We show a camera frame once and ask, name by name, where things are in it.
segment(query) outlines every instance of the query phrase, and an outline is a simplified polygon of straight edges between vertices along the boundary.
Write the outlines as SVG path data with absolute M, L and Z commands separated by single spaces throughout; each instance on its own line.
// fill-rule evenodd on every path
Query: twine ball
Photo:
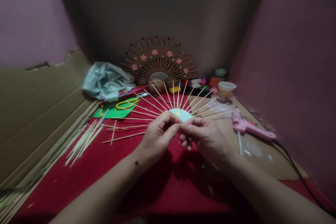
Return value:
M 165 81 L 164 79 L 160 77 L 153 77 L 148 81 L 149 90 L 155 94 L 163 93 L 165 91 L 164 86 L 165 86 Z
M 168 77 L 166 80 L 167 88 L 173 87 L 173 80 L 174 80 L 174 86 L 179 85 L 179 82 L 174 77 Z

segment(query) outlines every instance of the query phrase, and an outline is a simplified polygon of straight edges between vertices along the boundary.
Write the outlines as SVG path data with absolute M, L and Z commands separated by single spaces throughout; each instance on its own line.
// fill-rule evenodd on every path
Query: hand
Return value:
M 148 168 L 158 162 L 180 130 L 181 123 L 180 118 L 170 111 L 163 112 L 148 125 L 141 143 L 134 151 L 136 156 L 145 162 Z
M 233 149 L 212 120 L 194 117 L 183 123 L 180 135 L 183 147 L 187 146 L 187 134 L 205 159 L 217 166 L 233 153 Z

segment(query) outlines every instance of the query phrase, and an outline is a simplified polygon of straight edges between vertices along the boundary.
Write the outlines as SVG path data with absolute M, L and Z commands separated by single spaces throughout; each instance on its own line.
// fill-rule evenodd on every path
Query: plastic cup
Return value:
M 231 82 L 219 82 L 217 93 L 218 100 L 225 100 L 228 98 L 236 87 L 237 86 Z

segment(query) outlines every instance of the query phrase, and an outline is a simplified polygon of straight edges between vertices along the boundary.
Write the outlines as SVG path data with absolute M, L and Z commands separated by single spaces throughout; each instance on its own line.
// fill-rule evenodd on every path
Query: red tablecloth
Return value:
M 146 98 L 159 107 L 151 97 Z M 156 111 L 151 105 L 141 100 L 139 106 Z M 135 111 L 145 112 L 139 107 Z M 131 112 L 129 117 L 152 118 Z M 124 120 L 117 126 L 130 126 L 135 123 L 142 125 L 150 121 Z M 114 120 L 106 119 L 104 124 L 114 125 Z M 116 132 L 114 138 L 145 131 L 146 128 L 130 128 L 126 132 Z M 130 154 L 140 143 L 143 135 L 122 139 L 116 142 L 102 144 L 110 140 L 112 130 L 104 128 L 91 143 L 83 156 L 72 168 L 65 167 L 66 156 L 61 157 L 34 192 L 15 215 L 12 223 L 47 223 L 80 193 L 99 179 L 121 159 Z M 209 181 L 204 168 L 202 156 L 193 146 L 192 151 L 186 151 L 176 136 L 168 147 L 166 155 L 147 173 L 145 173 L 129 194 L 123 200 L 119 216 L 149 216 L 156 214 L 234 214 L 237 218 L 247 218 L 249 222 L 256 216 L 237 189 L 230 182 Z M 326 196 L 307 179 L 312 191 L 329 209 L 332 203 Z M 302 183 L 297 181 L 282 181 L 285 185 L 298 191 L 312 200 Z

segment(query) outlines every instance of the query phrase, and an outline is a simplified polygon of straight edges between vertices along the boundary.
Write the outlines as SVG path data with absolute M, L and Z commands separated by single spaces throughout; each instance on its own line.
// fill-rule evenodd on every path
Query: pink glue gun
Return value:
M 245 131 L 248 131 L 266 141 L 272 141 L 276 139 L 276 135 L 273 132 L 261 130 L 256 126 L 250 124 L 245 119 L 242 119 L 240 115 L 240 110 L 237 108 L 233 113 L 233 129 L 234 131 L 240 133 L 245 133 Z

